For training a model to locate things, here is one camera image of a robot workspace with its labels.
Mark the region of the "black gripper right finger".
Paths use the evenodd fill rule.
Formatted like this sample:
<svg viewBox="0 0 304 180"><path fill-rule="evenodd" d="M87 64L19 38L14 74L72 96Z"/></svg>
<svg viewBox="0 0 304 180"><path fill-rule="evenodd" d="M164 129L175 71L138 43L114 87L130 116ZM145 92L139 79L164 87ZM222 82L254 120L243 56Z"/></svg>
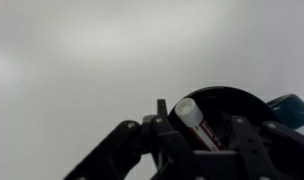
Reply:
<svg viewBox="0 0 304 180"><path fill-rule="evenodd" d="M226 180L304 180L304 135L285 125L232 116L225 140Z"/></svg>

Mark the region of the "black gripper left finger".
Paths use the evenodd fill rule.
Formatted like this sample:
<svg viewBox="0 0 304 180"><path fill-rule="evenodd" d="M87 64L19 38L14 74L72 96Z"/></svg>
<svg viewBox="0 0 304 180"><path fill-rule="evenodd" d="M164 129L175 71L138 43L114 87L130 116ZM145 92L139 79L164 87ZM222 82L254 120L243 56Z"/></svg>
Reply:
<svg viewBox="0 0 304 180"><path fill-rule="evenodd" d="M167 115L166 100L158 99L156 115L141 124L121 122L63 180L125 180L145 154L152 155L157 168L151 180L193 180L193 151Z"/></svg>

